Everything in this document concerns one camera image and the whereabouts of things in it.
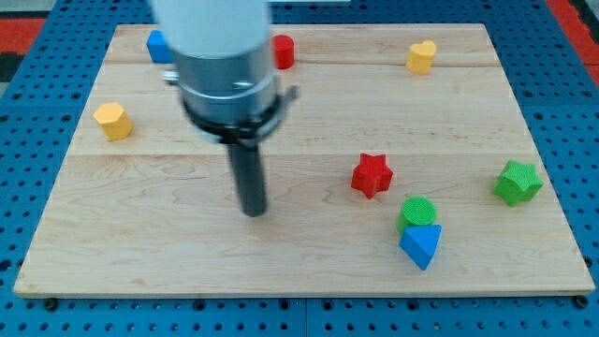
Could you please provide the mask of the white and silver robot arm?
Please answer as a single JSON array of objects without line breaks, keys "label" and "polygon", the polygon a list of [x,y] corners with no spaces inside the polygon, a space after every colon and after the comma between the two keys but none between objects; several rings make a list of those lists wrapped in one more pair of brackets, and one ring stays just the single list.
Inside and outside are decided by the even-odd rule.
[{"label": "white and silver robot arm", "polygon": [[242,212],[268,208],[260,143],[281,124],[296,86],[280,90],[270,4],[264,0],[153,0],[185,114],[208,141],[227,146]]}]

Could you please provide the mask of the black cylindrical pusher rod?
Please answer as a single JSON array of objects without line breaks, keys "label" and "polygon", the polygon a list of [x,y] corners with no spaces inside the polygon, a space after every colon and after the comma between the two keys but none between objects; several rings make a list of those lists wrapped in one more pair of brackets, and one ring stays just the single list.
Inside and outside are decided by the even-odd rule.
[{"label": "black cylindrical pusher rod", "polygon": [[250,217],[262,215],[268,202],[259,148],[229,144],[227,155],[242,212]]}]

